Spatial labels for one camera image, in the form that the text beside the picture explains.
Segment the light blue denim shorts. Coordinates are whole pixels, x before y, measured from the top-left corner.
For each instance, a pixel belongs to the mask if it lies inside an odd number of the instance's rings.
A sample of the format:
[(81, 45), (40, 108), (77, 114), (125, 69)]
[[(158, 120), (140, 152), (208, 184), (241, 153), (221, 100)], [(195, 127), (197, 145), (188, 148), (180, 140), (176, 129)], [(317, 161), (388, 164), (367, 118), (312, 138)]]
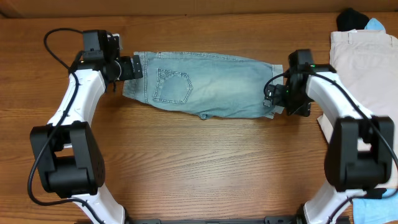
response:
[(264, 86), (283, 82), (281, 65), (203, 52), (138, 52), (143, 77), (124, 83), (123, 95), (201, 119), (272, 119), (281, 106), (264, 104)]

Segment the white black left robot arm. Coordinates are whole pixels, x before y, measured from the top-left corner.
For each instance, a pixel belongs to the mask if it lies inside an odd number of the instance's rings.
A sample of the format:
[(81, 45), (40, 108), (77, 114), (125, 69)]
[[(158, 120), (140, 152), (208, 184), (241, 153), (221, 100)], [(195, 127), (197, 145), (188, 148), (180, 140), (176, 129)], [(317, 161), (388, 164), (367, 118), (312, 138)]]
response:
[(91, 129), (96, 106), (109, 85), (143, 77), (138, 55), (120, 55), (119, 34), (79, 31), (83, 49), (67, 69), (63, 100), (44, 126), (30, 132), (35, 161), (27, 180), (32, 202), (43, 207), (76, 204), (92, 223), (132, 223), (105, 184), (105, 164)]

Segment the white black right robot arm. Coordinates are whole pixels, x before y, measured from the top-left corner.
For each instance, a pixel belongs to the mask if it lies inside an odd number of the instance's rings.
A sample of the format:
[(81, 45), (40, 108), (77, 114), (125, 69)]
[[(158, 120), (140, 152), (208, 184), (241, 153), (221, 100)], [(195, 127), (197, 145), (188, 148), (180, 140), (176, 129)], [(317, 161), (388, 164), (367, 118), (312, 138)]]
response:
[(331, 65), (314, 63), (309, 49), (292, 52), (289, 69), (281, 76), (286, 79), (283, 85), (266, 83), (264, 105), (307, 117), (316, 102), (333, 132), (324, 161), (326, 181), (316, 196), (295, 215), (267, 216), (265, 223), (349, 223), (349, 218), (340, 214), (354, 199), (382, 200), (397, 195), (386, 195), (379, 187), (397, 165), (393, 120), (376, 116), (361, 105)]

